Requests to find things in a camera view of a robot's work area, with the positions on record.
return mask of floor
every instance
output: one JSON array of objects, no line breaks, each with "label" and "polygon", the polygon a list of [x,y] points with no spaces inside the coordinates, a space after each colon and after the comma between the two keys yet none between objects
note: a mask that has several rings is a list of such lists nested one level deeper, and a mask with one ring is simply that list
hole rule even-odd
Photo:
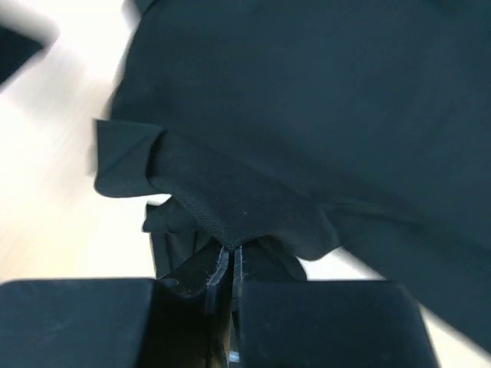
[{"label": "floor", "polygon": [[[2,24],[58,33],[0,90],[0,281],[153,275],[140,231],[148,198],[93,189],[92,119],[104,115],[135,24],[121,2],[0,0]],[[378,278],[342,250],[304,265],[312,279]],[[423,312],[443,368],[491,368],[491,356]]]}]

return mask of black fabric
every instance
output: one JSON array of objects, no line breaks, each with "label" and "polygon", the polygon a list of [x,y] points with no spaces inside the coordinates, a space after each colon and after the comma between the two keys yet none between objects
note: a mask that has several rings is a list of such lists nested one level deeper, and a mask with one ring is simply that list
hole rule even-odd
[{"label": "black fabric", "polygon": [[487,0],[154,2],[97,190],[171,193],[229,248],[341,244],[491,352],[490,19]]},{"label": "black fabric", "polygon": [[39,42],[0,25],[0,84],[42,48]]},{"label": "black fabric", "polygon": [[161,206],[147,205],[143,231],[150,233],[157,278],[178,268],[212,238],[174,198]]}]

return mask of black object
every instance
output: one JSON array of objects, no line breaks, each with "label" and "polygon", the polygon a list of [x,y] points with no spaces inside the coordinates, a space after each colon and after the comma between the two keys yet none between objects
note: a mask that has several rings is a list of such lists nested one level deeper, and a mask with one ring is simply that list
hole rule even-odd
[{"label": "black object", "polygon": [[491,352],[489,0],[137,3],[101,194],[172,194],[173,256],[342,245]]},{"label": "black object", "polygon": [[38,41],[0,26],[0,84],[42,48]]},{"label": "black object", "polygon": [[0,366],[225,368],[238,312],[243,368],[437,367],[400,287],[304,282],[292,269],[257,241],[232,254],[212,240],[159,280],[4,284]]}]

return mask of black garment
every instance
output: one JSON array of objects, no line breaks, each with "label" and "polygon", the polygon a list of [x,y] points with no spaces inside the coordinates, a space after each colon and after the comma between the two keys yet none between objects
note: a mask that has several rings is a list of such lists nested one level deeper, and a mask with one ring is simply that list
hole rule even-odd
[{"label": "black garment", "polygon": [[491,352],[490,19],[487,0],[155,1],[96,188],[171,193],[229,248],[341,244]]},{"label": "black garment", "polygon": [[42,48],[39,42],[0,26],[0,84]]}]

